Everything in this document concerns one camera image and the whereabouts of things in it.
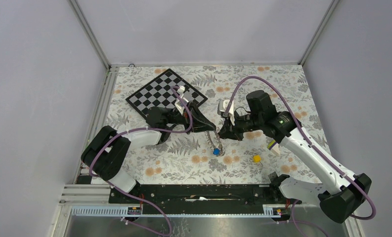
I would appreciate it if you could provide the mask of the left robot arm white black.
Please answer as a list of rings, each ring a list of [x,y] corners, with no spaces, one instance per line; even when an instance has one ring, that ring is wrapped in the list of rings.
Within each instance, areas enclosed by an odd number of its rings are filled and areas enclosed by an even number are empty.
[[[100,129],[81,155],[81,161],[91,174],[121,190],[121,197],[128,203],[139,198],[138,182],[122,169],[129,150],[164,143],[175,131],[170,125],[183,125],[183,133],[215,131],[193,101],[181,110],[152,107],[146,117],[147,127],[119,133],[107,125]]]

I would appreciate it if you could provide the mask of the blue key tag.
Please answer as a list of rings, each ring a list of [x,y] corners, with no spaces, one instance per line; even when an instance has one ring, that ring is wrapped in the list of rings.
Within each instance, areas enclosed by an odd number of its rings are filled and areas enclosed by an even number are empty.
[[[219,156],[220,155],[220,149],[219,148],[214,148],[213,155]]]

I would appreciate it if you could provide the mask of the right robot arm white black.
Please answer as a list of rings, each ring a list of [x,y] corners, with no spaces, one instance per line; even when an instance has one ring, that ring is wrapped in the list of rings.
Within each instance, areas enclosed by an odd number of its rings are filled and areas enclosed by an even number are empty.
[[[280,175],[270,189],[271,200],[283,203],[298,199],[320,207],[336,223],[343,223],[365,202],[372,181],[365,173],[355,174],[316,141],[288,111],[278,112],[269,94],[257,90],[246,96],[250,111],[238,115],[230,100],[218,104],[218,114],[225,121],[219,131],[221,139],[241,141],[244,133],[261,130],[277,145],[296,155],[319,179],[318,184],[299,181],[289,175]]]

